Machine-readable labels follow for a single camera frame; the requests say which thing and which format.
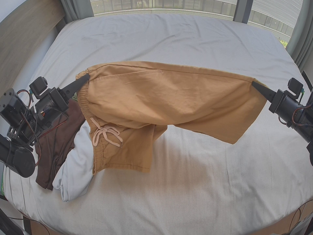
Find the building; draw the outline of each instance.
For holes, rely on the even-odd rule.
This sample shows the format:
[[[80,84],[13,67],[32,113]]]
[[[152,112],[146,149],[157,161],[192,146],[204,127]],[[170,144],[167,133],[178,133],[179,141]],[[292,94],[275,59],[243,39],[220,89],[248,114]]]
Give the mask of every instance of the building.
[[[233,20],[237,0],[90,0],[94,14],[183,13]],[[253,0],[248,24],[289,41],[303,0]]]

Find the gray curtain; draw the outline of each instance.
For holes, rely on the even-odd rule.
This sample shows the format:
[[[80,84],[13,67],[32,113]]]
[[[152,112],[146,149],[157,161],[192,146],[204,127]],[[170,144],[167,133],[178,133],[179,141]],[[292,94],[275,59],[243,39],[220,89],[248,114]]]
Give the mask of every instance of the gray curtain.
[[[310,55],[313,55],[313,0],[303,0],[302,8],[286,47],[300,71],[303,72]]]
[[[90,0],[61,0],[65,10],[65,22],[93,17]]]

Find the mattress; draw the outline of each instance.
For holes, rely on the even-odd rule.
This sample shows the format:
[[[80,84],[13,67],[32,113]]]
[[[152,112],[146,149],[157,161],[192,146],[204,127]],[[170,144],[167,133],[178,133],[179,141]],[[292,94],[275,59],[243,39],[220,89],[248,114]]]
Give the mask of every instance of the mattress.
[[[297,66],[270,31],[180,14],[86,18],[62,29],[32,81],[63,87],[99,63],[153,61],[257,78],[272,90]],[[307,143],[280,124],[267,103],[234,144],[169,126],[154,143],[151,172],[105,169],[87,193],[62,202],[57,190],[4,171],[5,196],[18,210],[64,234],[249,234],[313,196]]]

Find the green grass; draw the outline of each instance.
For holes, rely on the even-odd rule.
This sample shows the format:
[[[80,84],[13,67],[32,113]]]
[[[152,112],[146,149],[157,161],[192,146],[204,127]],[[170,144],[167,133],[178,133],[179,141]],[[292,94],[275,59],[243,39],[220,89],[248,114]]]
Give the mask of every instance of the green grass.
[[[286,42],[286,41],[284,41],[284,40],[280,40],[280,42],[281,42],[281,44],[286,48],[288,42]]]

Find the wooden headboard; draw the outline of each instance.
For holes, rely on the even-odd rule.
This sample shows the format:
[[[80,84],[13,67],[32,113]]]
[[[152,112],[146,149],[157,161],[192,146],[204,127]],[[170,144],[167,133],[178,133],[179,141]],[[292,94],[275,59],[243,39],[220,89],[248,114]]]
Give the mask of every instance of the wooden headboard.
[[[13,85],[27,59],[64,16],[60,0],[27,0],[0,22],[1,94]]]

